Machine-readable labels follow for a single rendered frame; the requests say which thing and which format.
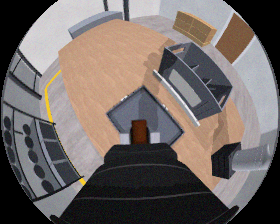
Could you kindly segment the brown bottle with cream label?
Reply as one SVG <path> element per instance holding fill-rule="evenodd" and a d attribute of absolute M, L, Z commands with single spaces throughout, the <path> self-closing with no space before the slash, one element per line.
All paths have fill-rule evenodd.
<path fill-rule="evenodd" d="M 132 144 L 147 143 L 147 120 L 132 120 Z"/>

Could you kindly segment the dark grey open-top crate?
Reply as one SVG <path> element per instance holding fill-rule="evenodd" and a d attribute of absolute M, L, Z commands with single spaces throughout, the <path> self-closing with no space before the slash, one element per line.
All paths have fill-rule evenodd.
<path fill-rule="evenodd" d="M 183 51 L 172 52 L 181 48 Z M 192 41 L 164 47 L 158 73 L 197 121 L 222 112 L 234 88 L 220 67 Z"/>

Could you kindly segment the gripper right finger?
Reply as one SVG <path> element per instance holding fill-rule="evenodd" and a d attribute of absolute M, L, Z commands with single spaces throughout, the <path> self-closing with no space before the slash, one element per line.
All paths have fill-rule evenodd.
<path fill-rule="evenodd" d="M 150 136 L 149 136 L 150 132 Z M 151 143 L 160 143 L 160 132 L 154 131 L 150 126 L 147 126 L 147 142 Z"/>

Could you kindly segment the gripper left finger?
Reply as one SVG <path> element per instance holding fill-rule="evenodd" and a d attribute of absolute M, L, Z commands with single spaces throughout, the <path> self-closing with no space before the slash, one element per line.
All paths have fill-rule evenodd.
<path fill-rule="evenodd" d="M 129 136 L 130 133 L 130 136 Z M 120 133 L 120 144 L 132 144 L 132 127 L 128 127 L 124 133 Z"/>

